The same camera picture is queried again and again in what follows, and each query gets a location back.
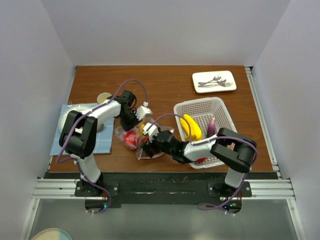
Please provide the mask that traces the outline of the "fake yellow lemon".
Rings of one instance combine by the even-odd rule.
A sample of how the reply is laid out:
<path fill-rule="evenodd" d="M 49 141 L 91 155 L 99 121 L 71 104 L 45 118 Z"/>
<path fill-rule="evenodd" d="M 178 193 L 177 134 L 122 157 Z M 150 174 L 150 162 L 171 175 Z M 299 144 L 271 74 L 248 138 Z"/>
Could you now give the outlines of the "fake yellow lemon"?
<path fill-rule="evenodd" d="M 138 134 L 141 138 L 144 138 L 145 135 L 144 135 L 144 127 L 145 127 L 145 124 L 141 124 L 139 127 L 138 127 Z"/>

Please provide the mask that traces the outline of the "fake red apple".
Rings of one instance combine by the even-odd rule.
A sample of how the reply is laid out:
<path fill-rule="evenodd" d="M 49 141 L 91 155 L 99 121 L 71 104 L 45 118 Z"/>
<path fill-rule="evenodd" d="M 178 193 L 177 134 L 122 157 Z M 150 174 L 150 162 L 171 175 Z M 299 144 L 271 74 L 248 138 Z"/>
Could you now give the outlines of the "fake red apple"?
<path fill-rule="evenodd" d="M 206 160 L 206 157 L 203 157 L 203 158 L 199 158 L 198 160 L 197 160 L 197 162 L 198 163 L 202 163 L 202 162 L 204 162 Z"/>
<path fill-rule="evenodd" d="M 128 131 L 126 133 L 126 135 L 124 136 L 124 143 L 130 147 L 130 148 L 133 148 L 133 147 L 136 147 L 139 143 L 139 140 L 140 140 L 140 136 L 137 132 L 135 131 Z"/>

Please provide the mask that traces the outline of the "clear zip top bag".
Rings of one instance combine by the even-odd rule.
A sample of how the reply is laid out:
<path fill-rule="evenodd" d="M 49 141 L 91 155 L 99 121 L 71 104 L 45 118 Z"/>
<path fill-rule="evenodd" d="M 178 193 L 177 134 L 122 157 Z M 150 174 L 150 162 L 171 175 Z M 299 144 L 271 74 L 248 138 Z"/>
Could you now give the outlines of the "clear zip top bag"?
<path fill-rule="evenodd" d="M 142 149 L 142 144 L 148 139 L 148 136 L 140 137 L 139 136 L 139 142 L 136 147 L 129 147 L 124 143 L 124 137 L 127 132 L 134 131 L 138 133 L 139 126 L 141 124 L 147 124 L 147 123 L 153 123 L 155 120 L 151 117 L 145 118 L 141 123 L 136 125 L 134 128 L 132 128 L 129 131 L 125 131 L 121 126 L 118 126 L 114 129 L 114 134 L 116 138 L 119 140 L 119 142 L 128 150 L 135 152 L 135 156 L 138 160 L 150 160 L 161 157 L 164 153 L 160 152 L 158 154 L 155 154 L 153 157 L 149 157 Z"/>

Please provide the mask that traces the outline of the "fake yellow banana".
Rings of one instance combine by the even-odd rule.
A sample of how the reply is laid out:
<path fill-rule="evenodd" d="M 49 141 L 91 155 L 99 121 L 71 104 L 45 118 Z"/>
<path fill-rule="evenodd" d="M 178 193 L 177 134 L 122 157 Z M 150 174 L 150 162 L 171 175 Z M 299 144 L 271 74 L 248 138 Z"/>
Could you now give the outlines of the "fake yellow banana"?
<path fill-rule="evenodd" d="M 188 114 L 183 115 L 184 119 L 179 119 L 180 125 L 185 132 L 184 140 L 188 142 L 191 138 L 193 142 L 202 140 L 202 131 L 196 121 Z"/>

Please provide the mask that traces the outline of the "fake purple eggplant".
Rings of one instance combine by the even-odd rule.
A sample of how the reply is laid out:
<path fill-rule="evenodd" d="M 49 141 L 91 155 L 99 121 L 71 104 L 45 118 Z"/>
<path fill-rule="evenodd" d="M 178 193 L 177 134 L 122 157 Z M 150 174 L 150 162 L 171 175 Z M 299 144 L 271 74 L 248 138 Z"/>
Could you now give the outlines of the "fake purple eggplant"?
<path fill-rule="evenodd" d="M 216 134 L 216 117 L 213 116 L 207 126 L 206 137 L 210 138 Z"/>

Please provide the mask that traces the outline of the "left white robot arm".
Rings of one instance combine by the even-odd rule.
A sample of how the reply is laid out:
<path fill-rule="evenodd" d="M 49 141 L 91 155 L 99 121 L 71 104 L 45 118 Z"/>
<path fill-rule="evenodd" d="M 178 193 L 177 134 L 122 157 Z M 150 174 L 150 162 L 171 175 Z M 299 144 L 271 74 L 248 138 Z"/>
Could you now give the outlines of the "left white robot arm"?
<path fill-rule="evenodd" d="M 103 103 L 80 112 L 71 110 L 66 116 L 59 145 L 61 151 L 56 159 L 61 162 L 61 155 L 66 152 L 80 172 L 80 188 L 92 196 L 106 194 L 103 176 L 94 158 L 94 148 L 98 126 L 104 122 L 119 118 L 125 131 L 133 129 L 143 117 L 137 114 L 137 97 L 128 90 L 120 96 L 107 98 Z"/>

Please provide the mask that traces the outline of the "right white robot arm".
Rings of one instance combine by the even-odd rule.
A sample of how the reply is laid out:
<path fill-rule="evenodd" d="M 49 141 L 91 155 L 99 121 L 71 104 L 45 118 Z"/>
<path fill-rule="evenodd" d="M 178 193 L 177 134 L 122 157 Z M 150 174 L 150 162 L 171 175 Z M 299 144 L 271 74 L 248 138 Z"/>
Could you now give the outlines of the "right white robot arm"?
<path fill-rule="evenodd" d="M 145 126 L 142 133 L 148 139 L 141 147 L 149 157 L 164 153 L 180 164 L 213 157 L 223 162 L 228 171 L 222 189 L 230 197 L 241 190 L 258 156 L 255 141 L 227 128 L 220 128 L 217 134 L 199 141 L 180 141 L 170 131 L 162 131 L 154 125 Z"/>

